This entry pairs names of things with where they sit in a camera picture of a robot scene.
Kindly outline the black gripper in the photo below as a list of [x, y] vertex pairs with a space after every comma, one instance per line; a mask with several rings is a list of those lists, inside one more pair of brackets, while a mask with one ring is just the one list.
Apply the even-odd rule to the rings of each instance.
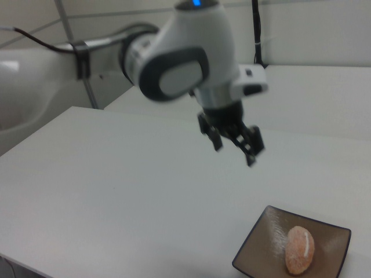
[[198, 114], [200, 131], [210, 139], [215, 151], [223, 147], [220, 134], [231, 136], [231, 141], [245, 155], [247, 165], [252, 167], [265, 146], [259, 127], [246, 127], [242, 118], [242, 101], [223, 108], [204, 108], [203, 113]]

